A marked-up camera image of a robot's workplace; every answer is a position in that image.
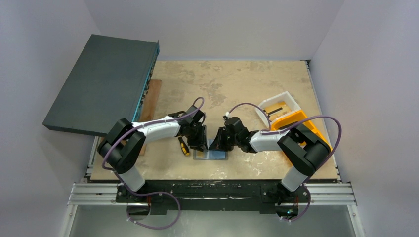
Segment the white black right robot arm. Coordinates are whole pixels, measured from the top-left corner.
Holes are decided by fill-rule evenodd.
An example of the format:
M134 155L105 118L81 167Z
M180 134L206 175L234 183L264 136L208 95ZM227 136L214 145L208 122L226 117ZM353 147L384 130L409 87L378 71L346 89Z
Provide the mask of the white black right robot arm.
M225 120L208 149L229 152L235 147L245 153L281 151L292 166L281 186L294 192L331 156L330 146L303 123L297 122L279 131L248 130L238 117Z

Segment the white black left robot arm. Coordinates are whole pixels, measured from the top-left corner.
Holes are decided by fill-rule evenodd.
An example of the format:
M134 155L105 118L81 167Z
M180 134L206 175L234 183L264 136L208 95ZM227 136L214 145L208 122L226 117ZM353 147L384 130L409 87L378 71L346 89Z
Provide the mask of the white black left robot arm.
M103 165L108 164L127 188L136 192L145 185L135 167L143 146L165 138L185 137L189 148L203 152L208 148L204 120L205 113L196 106L149 122L123 118L103 138L97 152L103 157Z

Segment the grey leather card holder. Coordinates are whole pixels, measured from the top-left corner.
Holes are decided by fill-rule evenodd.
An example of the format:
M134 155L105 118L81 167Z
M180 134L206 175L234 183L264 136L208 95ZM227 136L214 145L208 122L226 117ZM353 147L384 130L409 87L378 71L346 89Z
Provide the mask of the grey leather card holder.
M227 160L227 153L216 150L194 149L193 159L195 160Z

